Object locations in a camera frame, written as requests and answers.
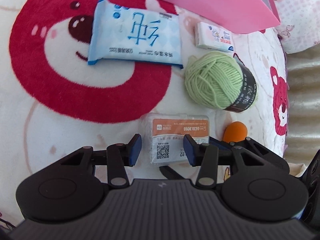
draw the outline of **orange sponge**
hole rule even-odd
[[[247,127],[241,122],[233,122],[226,128],[223,141],[229,142],[240,142],[243,141],[248,135]]]

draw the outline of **plush blanket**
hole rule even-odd
[[[194,26],[208,22],[198,15],[158,0],[110,0],[126,7],[179,14],[183,64],[207,50],[194,45]],[[234,34],[235,53],[257,81],[257,98],[236,114],[197,105],[184,87],[177,67],[101,60],[88,66],[86,57],[97,0],[0,0],[0,212],[16,224],[22,220],[15,190],[30,174],[91,145],[95,150],[127,143],[140,132],[148,112],[203,114],[210,135],[222,139],[233,121],[248,136],[282,156],[287,124],[284,54],[273,28],[249,35]],[[126,168],[134,178],[163,178],[141,152]],[[195,179],[198,168],[172,167]],[[106,167],[96,176],[106,181]],[[219,168],[219,182],[229,176]]]

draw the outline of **small tissue packet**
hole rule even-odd
[[[196,47],[233,52],[232,33],[226,29],[199,22],[195,28]]]
[[[183,68],[178,16],[99,0],[94,12],[88,64],[94,65],[102,58]]]

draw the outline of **bolt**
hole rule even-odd
[[[214,183],[214,179],[209,177],[202,177],[198,180],[198,182],[203,186],[211,186]]]
[[[110,182],[114,186],[123,186],[124,184],[127,183],[127,180],[121,177],[116,177],[116,178],[113,178]]]

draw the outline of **red bear pattern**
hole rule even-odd
[[[275,67],[270,67],[271,80],[273,84],[273,115],[275,118],[275,128],[278,135],[285,135],[287,132],[287,111],[288,95],[287,83],[278,76]]]
[[[67,35],[89,44],[98,0],[28,0],[16,18],[10,36],[12,68],[24,89],[50,109],[74,118],[101,123],[127,122],[151,111],[164,97],[171,67],[135,63],[132,76],[115,87],[90,87],[59,75],[44,51],[47,30],[70,19]],[[122,6],[145,9],[145,0],[109,0]],[[159,1],[176,13],[174,5]],[[70,50],[70,57],[87,58]]]

